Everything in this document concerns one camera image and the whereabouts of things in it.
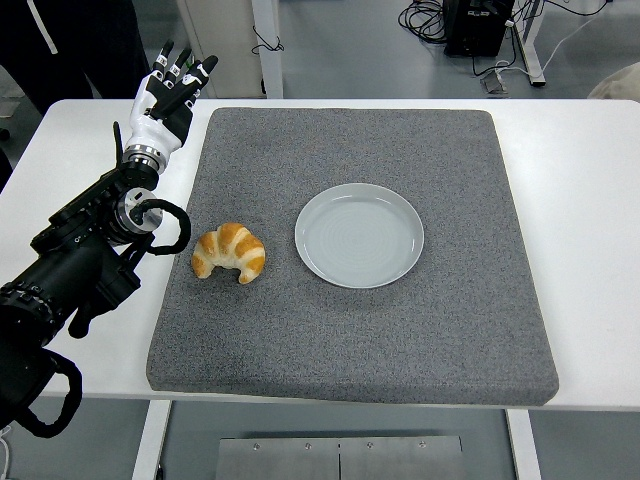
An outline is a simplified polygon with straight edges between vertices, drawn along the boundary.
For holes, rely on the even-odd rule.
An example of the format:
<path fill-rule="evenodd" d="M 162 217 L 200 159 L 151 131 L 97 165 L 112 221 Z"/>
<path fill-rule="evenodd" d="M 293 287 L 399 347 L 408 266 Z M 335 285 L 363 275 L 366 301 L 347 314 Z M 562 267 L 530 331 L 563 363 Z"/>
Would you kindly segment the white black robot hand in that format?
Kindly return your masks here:
<path fill-rule="evenodd" d="M 189 48 L 170 62 L 173 46 L 171 40 L 165 43 L 151 73 L 141 81 L 129 117 L 132 137 L 126 143 L 128 148 L 150 147 L 164 158 L 186 142 L 193 107 L 218 64 L 215 55 L 188 64 Z"/>

